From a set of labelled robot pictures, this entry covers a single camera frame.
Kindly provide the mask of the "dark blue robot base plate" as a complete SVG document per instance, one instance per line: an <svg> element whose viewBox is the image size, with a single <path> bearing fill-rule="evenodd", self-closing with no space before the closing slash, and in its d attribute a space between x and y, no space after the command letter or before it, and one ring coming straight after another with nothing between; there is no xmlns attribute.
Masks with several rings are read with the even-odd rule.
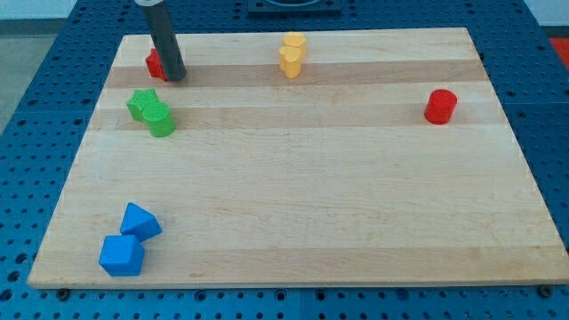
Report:
<svg viewBox="0 0 569 320"><path fill-rule="evenodd" d="M341 13L341 0L248 0L249 17L278 14L302 15L308 13Z"/></svg>

